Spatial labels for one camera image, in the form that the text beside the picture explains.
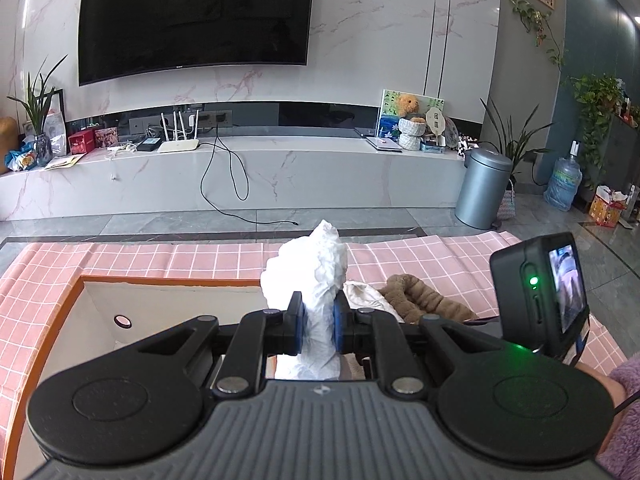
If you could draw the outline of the white wifi router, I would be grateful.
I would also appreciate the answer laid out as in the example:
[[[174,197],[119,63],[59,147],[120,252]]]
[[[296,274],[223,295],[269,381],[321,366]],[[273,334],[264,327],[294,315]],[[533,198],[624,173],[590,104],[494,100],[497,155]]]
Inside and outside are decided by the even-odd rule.
[[[163,126],[164,140],[160,144],[158,151],[160,153],[181,153],[195,151],[200,145],[198,140],[198,126],[200,125],[200,112],[196,112],[188,119],[191,132],[186,132],[183,114],[181,112],[172,113],[172,136],[169,135],[168,127],[165,124],[165,116],[160,115],[160,121]]]

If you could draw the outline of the pink checkered tablecloth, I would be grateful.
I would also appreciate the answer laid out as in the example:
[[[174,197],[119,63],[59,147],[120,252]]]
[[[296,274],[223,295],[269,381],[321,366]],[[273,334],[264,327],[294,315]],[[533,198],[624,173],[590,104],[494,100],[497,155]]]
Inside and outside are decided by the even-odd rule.
[[[379,288],[412,274],[478,315],[497,312],[489,257],[513,245],[509,232],[424,236],[347,246],[347,277]],[[27,245],[1,277],[1,475],[15,476],[18,435],[54,338],[82,281],[258,286],[275,244]]]

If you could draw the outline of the brown knitted plush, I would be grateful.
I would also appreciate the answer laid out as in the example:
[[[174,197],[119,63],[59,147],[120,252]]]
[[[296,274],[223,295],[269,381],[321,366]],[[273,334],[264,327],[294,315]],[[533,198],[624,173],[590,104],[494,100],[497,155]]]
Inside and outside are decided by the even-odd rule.
[[[390,276],[378,292],[408,324],[416,324],[426,314],[460,323],[478,319],[465,304],[442,296],[412,274]]]

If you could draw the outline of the orange teddy bear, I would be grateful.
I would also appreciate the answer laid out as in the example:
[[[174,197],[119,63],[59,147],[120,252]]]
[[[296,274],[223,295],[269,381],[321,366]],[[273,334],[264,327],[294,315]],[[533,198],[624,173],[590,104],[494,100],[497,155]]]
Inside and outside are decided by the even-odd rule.
[[[401,93],[397,100],[397,116],[400,118],[416,114],[420,110],[420,103],[417,96],[411,93]]]

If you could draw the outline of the red gift box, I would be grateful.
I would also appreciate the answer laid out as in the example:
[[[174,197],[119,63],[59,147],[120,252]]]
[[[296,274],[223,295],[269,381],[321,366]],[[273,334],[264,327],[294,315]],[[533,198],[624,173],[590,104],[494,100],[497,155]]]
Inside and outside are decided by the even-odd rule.
[[[96,129],[85,128],[71,134],[68,137],[68,145],[72,155],[89,154],[96,148]]]

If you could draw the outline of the hanging vine plant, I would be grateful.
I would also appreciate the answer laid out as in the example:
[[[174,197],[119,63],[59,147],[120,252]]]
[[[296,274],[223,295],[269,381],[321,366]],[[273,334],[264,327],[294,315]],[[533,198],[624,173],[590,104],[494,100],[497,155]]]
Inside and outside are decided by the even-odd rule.
[[[544,49],[548,60],[562,70],[565,50],[551,28],[549,20],[552,12],[538,10],[527,0],[510,0],[510,5],[526,32],[535,36],[535,46]]]

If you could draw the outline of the potted green grass plant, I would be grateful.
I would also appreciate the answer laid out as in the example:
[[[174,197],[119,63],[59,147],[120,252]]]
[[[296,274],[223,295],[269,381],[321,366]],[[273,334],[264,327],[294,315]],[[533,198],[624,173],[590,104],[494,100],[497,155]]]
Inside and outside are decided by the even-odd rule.
[[[49,137],[44,132],[47,116],[51,107],[53,96],[58,93],[55,87],[49,87],[49,79],[64,61],[64,55],[50,70],[43,75],[38,72],[35,77],[27,74],[25,97],[9,96],[11,101],[20,103],[24,108],[28,120],[32,124],[35,135],[36,163],[39,167],[45,167],[53,159],[52,145]]]

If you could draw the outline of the white cloth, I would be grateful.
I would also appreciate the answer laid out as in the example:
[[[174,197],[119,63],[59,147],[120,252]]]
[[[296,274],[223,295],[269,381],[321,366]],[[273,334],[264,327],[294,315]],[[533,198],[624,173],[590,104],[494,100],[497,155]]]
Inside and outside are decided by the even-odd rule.
[[[307,236],[283,244],[260,276],[270,309],[284,310],[294,292],[302,294],[306,321],[302,350],[278,356],[274,377],[281,380],[337,380],[341,358],[333,340],[333,306],[346,282],[347,247],[326,220]]]

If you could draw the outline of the grey metal trash can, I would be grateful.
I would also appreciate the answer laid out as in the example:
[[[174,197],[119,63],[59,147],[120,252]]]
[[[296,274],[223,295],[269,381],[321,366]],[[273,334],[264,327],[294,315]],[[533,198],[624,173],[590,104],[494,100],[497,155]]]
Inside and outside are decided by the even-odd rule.
[[[454,214],[466,226],[488,230],[497,219],[512,160],[486,148],[465,155],[466,168]]]

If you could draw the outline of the floor plant by bin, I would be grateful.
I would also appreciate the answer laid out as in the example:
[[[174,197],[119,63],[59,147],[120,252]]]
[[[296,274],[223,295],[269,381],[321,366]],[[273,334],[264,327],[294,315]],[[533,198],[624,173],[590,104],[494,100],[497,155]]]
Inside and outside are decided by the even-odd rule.
[[[490,124],[497,133],[497,144],[491,142],[488,142],[488,144],[493,146],[500,155],[509,159],[512,165],[510,176],[506,181],[506,190],[504,191],[498,208],[496,221],[500,223],[511,220],[516,216],[515,170],[518,169],[518,165],[528,156],[537,157],[540,154],[550,152],[548,148],[529,148],[529,141],[532,140],[532,137],[536,136],[537,133],[549,129],[552,123],[548,122],[548,124],[538,127],[532,127],[530,125],[538,112],[539,105],[536,104],[524,120],[523,125],[517,129],[514,126],[512,116],[504,119],[493,99],[488,98],[486,101],[481,100],[480,102],[484,107]]]

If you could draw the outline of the orange white storage box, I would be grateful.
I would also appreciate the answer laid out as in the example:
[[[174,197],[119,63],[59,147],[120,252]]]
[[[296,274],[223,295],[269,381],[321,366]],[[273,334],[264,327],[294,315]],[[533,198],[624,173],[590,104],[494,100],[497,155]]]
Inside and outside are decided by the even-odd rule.
[[[43,465],[68,478],[149,477],[212,410],[230,365],[237,396],[271,376],[269,312],[255,282],[138,285],[78,281],[32,362],[3,477]]]

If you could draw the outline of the blue water jug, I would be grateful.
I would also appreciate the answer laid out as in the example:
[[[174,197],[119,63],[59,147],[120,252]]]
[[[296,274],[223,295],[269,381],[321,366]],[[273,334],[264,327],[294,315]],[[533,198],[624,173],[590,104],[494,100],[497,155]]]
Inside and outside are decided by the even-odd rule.
[[[578,164],[580,143],[573,141],[568,155],[555,161],[551,177],[544,191],[544,201],[560,211],[567,212],[582,183],[582,170]]]

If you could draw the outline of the black wall television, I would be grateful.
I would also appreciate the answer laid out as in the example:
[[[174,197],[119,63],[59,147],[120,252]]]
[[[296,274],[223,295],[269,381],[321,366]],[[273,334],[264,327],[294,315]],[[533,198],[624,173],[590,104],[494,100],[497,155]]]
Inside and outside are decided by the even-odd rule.
[[[312,0],[80,0],[78,82],[218,65],[304,65]]]

